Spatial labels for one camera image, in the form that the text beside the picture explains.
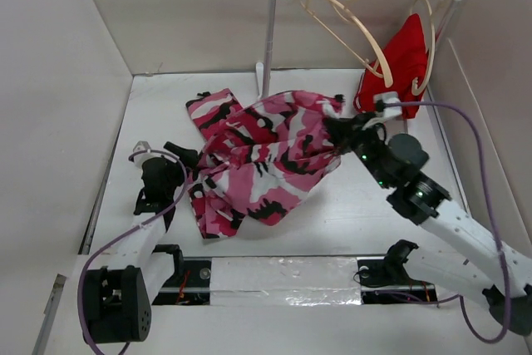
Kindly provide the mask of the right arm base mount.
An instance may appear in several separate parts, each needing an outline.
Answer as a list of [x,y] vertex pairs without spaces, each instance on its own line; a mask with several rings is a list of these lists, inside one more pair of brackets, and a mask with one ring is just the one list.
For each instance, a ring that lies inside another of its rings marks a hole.
[[361,287],[363,305],[394,303],[435,303],[438,298],[433,284],[412,279],[404,269],[408,255],[417,244],[401,239],[384,255],[357,259],[353,280]]

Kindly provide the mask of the pink camouflage trousers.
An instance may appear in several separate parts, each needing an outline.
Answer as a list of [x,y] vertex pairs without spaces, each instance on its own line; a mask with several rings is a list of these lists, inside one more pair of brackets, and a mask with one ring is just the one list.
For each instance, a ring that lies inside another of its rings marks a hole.
[[237,234],[247,217],[278,224],[340,166],[325,121],[342,114],[341,95],[284,91],[242,106],[230,89],[188,101],[204,137],[190,171],[189,197],[204,239]]

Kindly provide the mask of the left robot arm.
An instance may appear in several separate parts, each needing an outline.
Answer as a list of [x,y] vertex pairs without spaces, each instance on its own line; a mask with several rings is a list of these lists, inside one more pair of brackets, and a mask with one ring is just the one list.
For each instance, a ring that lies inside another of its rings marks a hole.
[[133,223],[123,234],[93,255],[113,250],[109,262],[82,268],[77,312],[82,337],[94,353],[102,344],[129,346],[146,340],[151,328],[151,305],[164,284],[185,277],[180,246],[162,244],[177,204],[186,192],[188,172],[197,165],[196,150],[170,142],[153,150],[138,142],[130,157],[141,172],[142,187],[135,200]]

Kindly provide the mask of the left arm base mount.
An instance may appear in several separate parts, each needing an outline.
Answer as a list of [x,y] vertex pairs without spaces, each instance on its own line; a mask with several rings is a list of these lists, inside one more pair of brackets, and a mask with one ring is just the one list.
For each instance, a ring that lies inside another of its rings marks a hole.
[[157,244],[153,254],[171,255],[175,266],[174,273],[163,284],[153,305],[210,304],[212,258],[185,257],[178,244]]

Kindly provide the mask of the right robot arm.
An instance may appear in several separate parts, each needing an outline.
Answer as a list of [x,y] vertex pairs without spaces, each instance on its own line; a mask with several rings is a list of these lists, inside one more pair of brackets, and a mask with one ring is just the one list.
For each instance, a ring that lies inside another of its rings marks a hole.
[[427,280],[488,310],[503,328],[531,334],[531,259],[495,237],[422,172],[429,155],[406,133],[382,139],[386,129],[372,113],[326,118],[326,130],[342,153],[353,152],[376,182],[391,190],[387,202],[404,219],[448,243],[465,262],[446,261],[400,240],[387,252],[384,273],[393,283]]

